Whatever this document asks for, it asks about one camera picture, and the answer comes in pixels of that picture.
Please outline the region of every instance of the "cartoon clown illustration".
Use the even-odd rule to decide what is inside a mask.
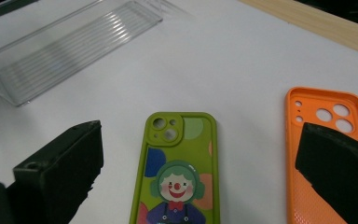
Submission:
[[[163,202],[148,212],[148,224],[205,223],[205,216],[191,204],[193,200],[202,198],[205,190],[191,164],[185,161],[164,164],[150,188],[152,195]]]

